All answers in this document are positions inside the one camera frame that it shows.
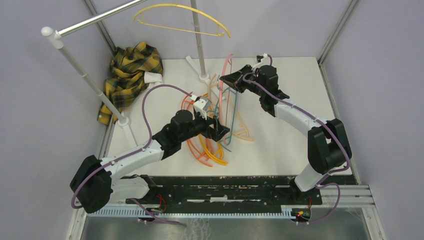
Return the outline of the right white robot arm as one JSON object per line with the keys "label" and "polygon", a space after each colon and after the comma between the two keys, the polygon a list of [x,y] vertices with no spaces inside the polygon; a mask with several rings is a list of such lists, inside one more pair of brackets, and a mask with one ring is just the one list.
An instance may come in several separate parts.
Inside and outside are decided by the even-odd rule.
{"label": "right white robot arm", "polygon": [[338,118],[318,117],[290,100],[279,88],[276,67],[253,68],[247,64],[219,79],[238,93],[256,94],[265,112],[288,123],[307,138],[308,164],[294,178],[294,187],[288,191],[293,203],[302,204],[309,198],[309,191],[321,186],[328,176],[351,167],[352,150],[343,122]]}

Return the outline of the yellow plastic hanger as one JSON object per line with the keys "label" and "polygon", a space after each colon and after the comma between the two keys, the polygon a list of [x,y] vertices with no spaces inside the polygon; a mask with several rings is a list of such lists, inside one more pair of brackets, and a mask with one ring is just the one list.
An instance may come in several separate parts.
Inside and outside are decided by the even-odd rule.
{"label": "yellow plastic hanger", "polygon": [[[192,13],[201,15],[208,20],[212,21],[216,24],[216,33],[208,33],[208,32],[201,32],[199,30],[188,30],[188,29],[182,29],[182,28],[175,28],[175,27],[168,27],[163,25],[157,25],[152,23],[147,23],[145,21],[144,12],[152,10],[152,9],[158,9],[158,8],[178,8],[178,9],[184,9],[188,10]],[[232,38],[232,34],[229,31],[229,29],[223,25],[220,21],[212,17],[211,15],[197,9],[191,6],[182,5],[179,3],[158,3],[154,5],[150,5],[148,7],[145,7],[141,10],[139,10],[132,19],[133,23],[139,23],[141,25],[149,26],[149,27],[155,27],[155,28],[161,28],[161,29],[167,29],[167,30],[173,30],[173,31],[179,31],[179,32],[185,32],[185,33],[193,33],[193,34],[200,34],[200,35],[206,35],[206,36],[213,36],[213,37],[223,37],[227,36],[228,38]]]}

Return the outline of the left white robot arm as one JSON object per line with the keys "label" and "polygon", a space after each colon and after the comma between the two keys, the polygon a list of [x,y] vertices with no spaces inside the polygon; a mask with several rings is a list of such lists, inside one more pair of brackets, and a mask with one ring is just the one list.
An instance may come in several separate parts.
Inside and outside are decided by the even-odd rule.
{"label": "left white robot arm", "polygon": [[230,128],[222,125],[217,116],[203,118],[199,112],[179,110],[168,124],[142,145],[101,159],[95,155],[87,156],[69,184],[73,191],[71,206],[94,213],[112,198],[123,198],[116,184],[125,181],[127,174],[172,156],[181,149],[183,142],[198,135],[218,142],[229,132]]}

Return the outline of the teal wire hanger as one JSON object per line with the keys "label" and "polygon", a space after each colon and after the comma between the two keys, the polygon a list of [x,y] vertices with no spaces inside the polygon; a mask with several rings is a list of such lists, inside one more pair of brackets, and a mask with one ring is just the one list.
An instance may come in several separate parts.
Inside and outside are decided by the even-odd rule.
{"label": "teal wire hanger", "polygon": [[228,104],[228,106],[225,107],[225,110],[231,110],[231,117],[228,116],[227,112],[225,113],[225,120],[229,120],[229,123],[225,123],[225,125],[230,128],[230,132],[219,143],[226,151],[230,153],[232,152],[232,150],[230,149],[230,145],[232,143],[234,125],[236,121],[237,98],[238,94],[235,90],[232,90],[229,87],[223,90],[221,99],[226,100],[226,103]]}

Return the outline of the pink wire hanger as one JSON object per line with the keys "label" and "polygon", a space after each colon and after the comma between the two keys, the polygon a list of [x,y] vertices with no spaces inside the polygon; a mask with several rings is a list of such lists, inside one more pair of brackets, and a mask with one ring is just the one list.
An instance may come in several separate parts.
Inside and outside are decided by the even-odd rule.
{"label": "pink wire hanger", "polygon": [[[227,66],[230,65],[230,71],[232,70],[232,56],[234,54],[230,53],[223,64],[222,67],[222,71],[221,71],[221,75],[224,76],[226,74],[226,70],[227,70]],[[223,123],[223,114],[222,114],[222,105],[223,105],[223,92],[224,92],[224,82],[222,80],[218,80],[218,90],[219,90],[219,95],[218,95],[218,113],[219,113],[219,122],[222,124]]]}

